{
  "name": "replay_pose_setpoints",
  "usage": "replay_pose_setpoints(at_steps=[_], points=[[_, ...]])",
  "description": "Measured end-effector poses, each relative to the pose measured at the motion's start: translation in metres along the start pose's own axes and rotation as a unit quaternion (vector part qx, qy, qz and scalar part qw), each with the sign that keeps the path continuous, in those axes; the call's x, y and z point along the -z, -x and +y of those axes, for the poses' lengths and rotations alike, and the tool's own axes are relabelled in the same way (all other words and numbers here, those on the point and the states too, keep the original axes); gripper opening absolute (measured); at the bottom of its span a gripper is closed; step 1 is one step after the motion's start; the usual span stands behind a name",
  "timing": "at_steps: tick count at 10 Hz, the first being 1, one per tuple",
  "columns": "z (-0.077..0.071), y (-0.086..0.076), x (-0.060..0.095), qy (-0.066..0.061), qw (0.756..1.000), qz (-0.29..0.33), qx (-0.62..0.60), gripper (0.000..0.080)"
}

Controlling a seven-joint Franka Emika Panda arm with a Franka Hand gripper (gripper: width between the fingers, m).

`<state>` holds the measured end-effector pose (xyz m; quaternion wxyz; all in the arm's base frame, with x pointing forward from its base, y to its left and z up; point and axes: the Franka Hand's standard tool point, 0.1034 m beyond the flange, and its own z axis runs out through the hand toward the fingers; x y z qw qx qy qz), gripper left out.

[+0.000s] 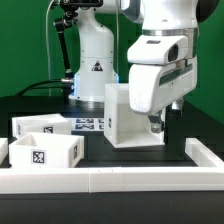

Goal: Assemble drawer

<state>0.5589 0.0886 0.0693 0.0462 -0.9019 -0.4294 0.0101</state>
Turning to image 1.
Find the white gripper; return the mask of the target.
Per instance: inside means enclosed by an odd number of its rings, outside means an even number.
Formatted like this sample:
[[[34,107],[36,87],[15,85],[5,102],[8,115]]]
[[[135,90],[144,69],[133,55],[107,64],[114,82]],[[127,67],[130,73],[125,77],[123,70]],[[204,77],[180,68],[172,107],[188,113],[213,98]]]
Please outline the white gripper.
[[[194,59],[187,59],[187,53],[186,36],[141,35],[128,49],[128,62],[132,64],[130,107],[137,113],[151,115],[153,133],[164,130],[159,111],[172,103],[172,116],[180,118],[184,105],[181,97],[194,89]]]

